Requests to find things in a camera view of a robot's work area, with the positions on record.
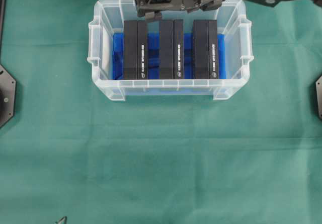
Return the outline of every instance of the green cloth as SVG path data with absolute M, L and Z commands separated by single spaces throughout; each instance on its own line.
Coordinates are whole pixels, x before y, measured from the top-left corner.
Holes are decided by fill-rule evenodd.
M 322 9 L 246 3 L 249 82 L 210 96 L 108 100 L 91 79 L 97 0 L 7 0 L 0 222 L 322 223 Z

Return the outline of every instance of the black rectangular block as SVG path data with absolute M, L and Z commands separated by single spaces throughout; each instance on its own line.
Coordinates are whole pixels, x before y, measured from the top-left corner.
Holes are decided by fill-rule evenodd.
M 124 21 L 123 79 L 137 79 L 137 21 Z
M 159 79 L 173 79 L 173 21 L 159 22 Z
M 183 20 L 176 19 L 173 21 L 173 42 L 174 42 L 174 78 L 184 79 L 185 69 L 184 69 L 184 45 L 183 45 Z
M 208 21 L 209 78 L 219 79 L 217 21 Z
M 193 72 L 194 79 L 209 79 L 208 21 L 193 23 Z
M 146 21 L 138 21 L 138 59 L 137 59 L 137 78 L 139 80 L 148 79 L 147 61 L 147 24 Z

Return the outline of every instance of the black hexagonal mount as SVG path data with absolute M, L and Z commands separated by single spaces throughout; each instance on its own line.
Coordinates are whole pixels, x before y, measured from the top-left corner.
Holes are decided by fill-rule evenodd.
M 0 127 L 15 114 L 16 80 L 0 65 Z

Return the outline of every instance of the blue foam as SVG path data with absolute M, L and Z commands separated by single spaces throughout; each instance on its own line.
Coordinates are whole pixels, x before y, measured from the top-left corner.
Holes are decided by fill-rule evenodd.
M 184 35 L 185 79 L 193 78 L 192 34 Z M 218 34 L 219 78 L 226 79 L 224 35 Z M 113 79 L 123 79 L 123 33 L 113 35 Z M 158 79 L 159 73 L 159 34 L 148 34 L 148 77 Z

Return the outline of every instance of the black metal bracket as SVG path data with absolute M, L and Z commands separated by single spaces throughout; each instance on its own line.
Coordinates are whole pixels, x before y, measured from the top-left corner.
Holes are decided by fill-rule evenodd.
M 16 80 L 0 65 L 0 127 L 14 116 Z
M 318 117 L 322 120 L 322 76 L 315 82 Z

